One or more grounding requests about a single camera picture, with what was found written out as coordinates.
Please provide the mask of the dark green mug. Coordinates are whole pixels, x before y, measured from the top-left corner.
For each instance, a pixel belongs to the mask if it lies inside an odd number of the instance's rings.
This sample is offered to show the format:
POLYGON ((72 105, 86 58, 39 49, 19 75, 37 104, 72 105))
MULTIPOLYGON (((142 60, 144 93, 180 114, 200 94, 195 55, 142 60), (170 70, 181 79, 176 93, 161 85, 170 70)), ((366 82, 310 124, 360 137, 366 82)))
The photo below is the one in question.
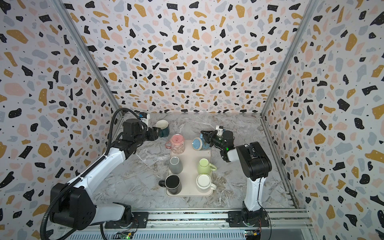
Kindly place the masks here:
POLYGON ((169 122, 166 120, 160 120, 156 123, 156 127, 158 128, 158 136, 159 138, 166 138, 170 134, 169 122))

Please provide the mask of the light blue yellow-inside mug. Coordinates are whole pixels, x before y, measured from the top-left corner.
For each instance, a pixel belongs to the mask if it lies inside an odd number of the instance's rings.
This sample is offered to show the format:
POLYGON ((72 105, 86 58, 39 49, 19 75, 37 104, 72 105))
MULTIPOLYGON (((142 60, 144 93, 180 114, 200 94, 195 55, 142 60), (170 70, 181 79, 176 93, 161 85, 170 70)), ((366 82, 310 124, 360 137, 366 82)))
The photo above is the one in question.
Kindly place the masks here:
POLYGON ((203 135, 193 139, 192 147, 195 151, 205 151, 210 148, 210 145, 205 141, 203 135))

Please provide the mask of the pink glass mug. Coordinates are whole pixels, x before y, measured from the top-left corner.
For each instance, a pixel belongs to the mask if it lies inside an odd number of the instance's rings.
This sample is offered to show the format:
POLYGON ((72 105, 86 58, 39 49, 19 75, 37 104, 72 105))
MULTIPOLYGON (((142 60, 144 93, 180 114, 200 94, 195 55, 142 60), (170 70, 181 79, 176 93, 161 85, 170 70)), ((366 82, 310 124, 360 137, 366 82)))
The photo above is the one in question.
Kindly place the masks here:
POLYGON ((182 154, 185 151, 185 139, 180 134, 173 135, 165 147, 171 149, 175 154, 182 154))

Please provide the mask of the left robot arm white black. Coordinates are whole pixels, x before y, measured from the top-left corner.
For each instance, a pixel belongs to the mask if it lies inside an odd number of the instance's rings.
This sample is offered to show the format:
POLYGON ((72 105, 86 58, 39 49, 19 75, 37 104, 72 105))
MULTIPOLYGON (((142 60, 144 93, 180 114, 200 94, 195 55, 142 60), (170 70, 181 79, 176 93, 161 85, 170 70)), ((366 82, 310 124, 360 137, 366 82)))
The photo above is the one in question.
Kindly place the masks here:
POLYGON ((97 206, 91 197, 103 180, 144 142, 157 140, 159 131, 159 128, 148 127, 144 120, 126 120, 121 137, 112 142, 104 155, 68 183, 52 188, 44 220, 74 230, 110 221, 123 225, 133 223, 131 206, 121 203, 97 206))

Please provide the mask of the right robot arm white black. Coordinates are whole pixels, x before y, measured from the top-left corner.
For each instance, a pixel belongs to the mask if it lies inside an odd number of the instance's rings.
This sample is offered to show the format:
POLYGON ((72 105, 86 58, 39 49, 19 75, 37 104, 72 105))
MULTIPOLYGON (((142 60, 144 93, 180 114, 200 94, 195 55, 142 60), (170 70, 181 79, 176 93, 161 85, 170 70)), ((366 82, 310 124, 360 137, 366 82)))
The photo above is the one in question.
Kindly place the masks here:
POLYGON ((258 142, 234 145, 233 132, 217 129, 201 131, 203 139, 210 147, 220 150, 222 159, 227 162, 239 161, 247 177, 246 197, 240 215, 229 214, 231 226, 259 226, 265 219, 266 212, 261 205, 264 182, 272 170, 272 164, 264 149, 258 142))

